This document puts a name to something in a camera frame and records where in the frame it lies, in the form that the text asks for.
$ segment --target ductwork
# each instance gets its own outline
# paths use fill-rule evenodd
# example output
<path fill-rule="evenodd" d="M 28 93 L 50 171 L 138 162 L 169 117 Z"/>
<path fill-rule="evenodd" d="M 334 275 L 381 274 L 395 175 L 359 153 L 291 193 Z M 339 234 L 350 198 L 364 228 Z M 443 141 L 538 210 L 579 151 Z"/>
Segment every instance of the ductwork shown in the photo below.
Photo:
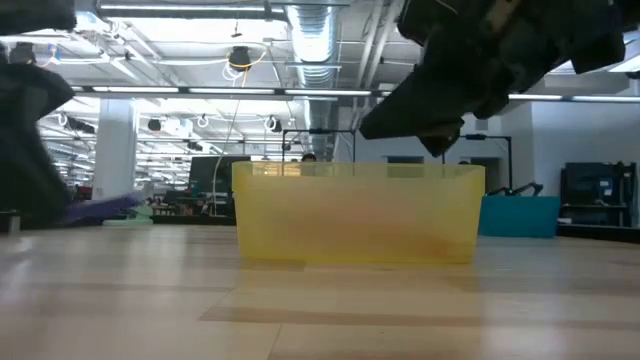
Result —
<path fill-rule="evenodd" d="M 291 38 L 296 61 L 332 63 L 337 58 L 337 10 L 334 7 L 303 5 L 285 8 L 292 26 Z M 330 67 L 298 67 L 303 88 L 332 88 L 337 69 Z M 337 129 L 337 104 L 333 101 L 305 100 L 305 121 L 309 129 Z M 331 161 L 335 135 L 311 136 L 313 152 L 320 160 Z"/>

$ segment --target wooden table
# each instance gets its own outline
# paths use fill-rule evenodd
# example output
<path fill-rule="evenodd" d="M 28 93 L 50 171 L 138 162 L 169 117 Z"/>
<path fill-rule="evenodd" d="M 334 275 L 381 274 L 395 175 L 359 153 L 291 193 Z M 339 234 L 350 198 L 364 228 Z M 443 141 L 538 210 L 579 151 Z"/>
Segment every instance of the wooden table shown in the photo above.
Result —
<path fill-rule="evenodd" d="M 0 358 L 640 359 L 639 295 L 640 246 L 593 240 L 340 265 L 245 261 L 234 228 L 23 233 L 0 239 Z"/>

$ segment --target translucent container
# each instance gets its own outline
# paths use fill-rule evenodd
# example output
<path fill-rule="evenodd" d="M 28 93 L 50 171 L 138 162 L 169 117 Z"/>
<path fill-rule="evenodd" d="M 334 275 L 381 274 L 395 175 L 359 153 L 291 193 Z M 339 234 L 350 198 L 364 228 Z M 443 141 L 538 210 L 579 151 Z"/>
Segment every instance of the translucent container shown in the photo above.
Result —
<path fill-rule="evenodd" d="M 237 162 L 233 189 L 248 258 L 468 263 L 484 168 Z"/>

